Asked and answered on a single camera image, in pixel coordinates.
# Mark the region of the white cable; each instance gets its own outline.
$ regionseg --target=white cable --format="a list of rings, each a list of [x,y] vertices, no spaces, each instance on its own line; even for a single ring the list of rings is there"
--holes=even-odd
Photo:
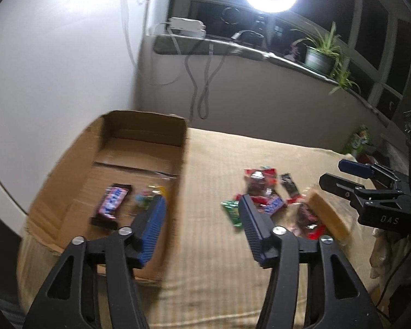
[[[160,22],[159,24],[156,24],[155,26],[150,26],[148,29],[148,35],[155,36],[156,35],[155,33],[157,32],[157,27],[162,24],[169,24],[169,22]]]
[[[162,83],[162,84],[154,83],[152,80],[149,80],[145,76],[145,74],[138,67],[138,64],[134,59],[134,54],[133,54],[132,48],[131,48],[131,41],[130,41],[130,35],[129,35],[129,5],[128,5],[128,0],[121,0],[121,18],[122,18],[122,27],[123,27],[123,31],[124,31],[124,35],[125,35],[125,41],[126,41],[126,46],[127,46],[127,51],[128,51],[129,58],[131,60],[132,65],[136,69],[137,73],[143,78],[143,80],[146,83],[148,83],[152,86],[166,86],[166,85],[170,85],[170,84],[173,84],[173,83],[177,82],[181,77],[182,63],[183,63],[182,59],[180,61],[180,71],[178,72],[178,75],[176,76],[176,78],[174,80],[172,80],[170,82]],[[169,35],[170,35],[170,37],[173,41],[176,52],[181,56],[180,46],[178,45],[178,42],[177,42],[172,30],[170,28],[167,28],[167,32],[169,33]]]

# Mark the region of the green candy wrapper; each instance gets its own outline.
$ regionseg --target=green candy wrapper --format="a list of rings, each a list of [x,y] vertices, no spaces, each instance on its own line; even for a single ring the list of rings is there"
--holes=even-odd
[[[239,202],[237,200],[228,200],[221,203],[222,208],[228,213],[233,226],[240,228],[242,223],[239,218],[238,205]]]

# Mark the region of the box flap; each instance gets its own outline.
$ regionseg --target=box flap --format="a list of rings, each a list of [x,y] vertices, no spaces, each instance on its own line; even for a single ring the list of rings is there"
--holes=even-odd
[[[178,174],[183,149],[124,138],[111,138],[100,150],[95,162],[131,169]]]
[[[80,192],[102,146],[103,124],[100,117],[81,133],[56,164],[31,205],[27,227],[44,244],[54,242],[65,214]]]
[[[112,111],[104,115],[114,138],[184,147],[187,122],[182,117],[144,112]]]

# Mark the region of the windowsill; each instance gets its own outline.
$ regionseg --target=windowsill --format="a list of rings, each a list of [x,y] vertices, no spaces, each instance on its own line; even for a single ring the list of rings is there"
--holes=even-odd
[[[239,56],[239,57],[250,59],[250,60],[267,61],[274,65],[278,65],[283,68],[291,69],[299,73],[305,74],[307,76],[310,76],[311,78],[323,81],[325,83],[329,83],[333,86],[338,85],[338,83],[333,79],[330,79],[322,74],[318,74],[304,67],[302,64],[298,64],[288,59],[278,57],[274,53],[271,53],[271,52],[264,52],[258,49],[242,46],[237,43],[221,41],[218,39],[206,38],[204,41],[207,41],[208,43],[200,43],[199,45],[197,45],[197,43],[201,41],[201,39],[199,38],[185,37],[185,36],[175,36],[175,38],[180,47],[181,54],[185,56],[187,56],[188,54],[207,56],[209,55],[209,43],[212,43],[213,44],[213,55],[215,56],[224,56],[224,55]],[[161,54],[161,55],[176,55],[177,54],[175,46],[173,45],[172,38],[169,35],[156,36],[154,45],[153,45],[153,50],[156,54]],[[361,103],[367,109],[373,112],[379,118],[379,120],[384,125],[387,126],[388,123],[387,123],[386,117],[384,117],[375,107],[371,106],[364,98],[362,98],[359,94],[355,93],[354,91],[350,89],[345,90],[345,91],[353,95],[359,101],[361,101]]]

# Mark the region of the table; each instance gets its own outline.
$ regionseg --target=table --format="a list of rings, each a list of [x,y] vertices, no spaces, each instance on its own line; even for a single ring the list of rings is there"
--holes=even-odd
[[[255,327],[268,287],[270,270],[252,258],[243,231],[236,231],[220,202],[243,191],[243,170],[268,165],[291,173],[300,190],[317,183],[325,172],[373,188],[370,181],[338,170],[338,161],[352,159],[324,149],[190,129],[180,188],[176,247],[161,287],[141,287],[151,328]],[[283,196],[286,192],[279,188]],[[372,228],[356,224],[347,248],[349,261],[367,290],[374,238]],[[28,310],[55,257],[30,234],[23,238],[18,263],[22,308]],[[295,327],[302,327],[307,273],[302,265]],[[104,328],[109,327],[106,284],[99,300]]]

